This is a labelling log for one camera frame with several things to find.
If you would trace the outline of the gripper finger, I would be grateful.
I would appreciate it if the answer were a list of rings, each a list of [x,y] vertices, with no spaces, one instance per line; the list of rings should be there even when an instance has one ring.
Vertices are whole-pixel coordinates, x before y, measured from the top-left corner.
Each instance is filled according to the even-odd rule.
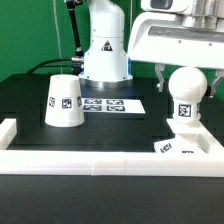
[[[165,69],[164,64],[156,64],[155,65],[155,73],[158,78],[157,88],[160,92],[163,92],[166,88],[166,82],[165,82],[164,76],[162,74],[164,69]]]
[[[217,76],[214,81],[212,82],[212,84],[210,85],[210,98],[213,98],[216,92],[216,88],[218,87],[218,85],[224,80],[223,76]]]

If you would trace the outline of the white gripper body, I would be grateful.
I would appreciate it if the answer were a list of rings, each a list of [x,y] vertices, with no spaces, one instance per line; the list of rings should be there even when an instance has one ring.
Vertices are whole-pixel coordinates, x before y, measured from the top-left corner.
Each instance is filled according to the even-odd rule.
[[[141,0],[141,8],[131,60],[224,69],[224,0]]]

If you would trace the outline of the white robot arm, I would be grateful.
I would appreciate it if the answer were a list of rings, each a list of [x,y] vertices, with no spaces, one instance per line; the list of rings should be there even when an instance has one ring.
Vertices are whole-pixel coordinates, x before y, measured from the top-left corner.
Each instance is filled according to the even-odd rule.
[[[141,0],[143,12],[133,23],[127,50],[122,10],[110,0],[87,2],[91,36],[84,80],[126,80],[132,60],[153,63],[159,79],[166,65],[214,69],[209,95],[224,81],[224,0]]]

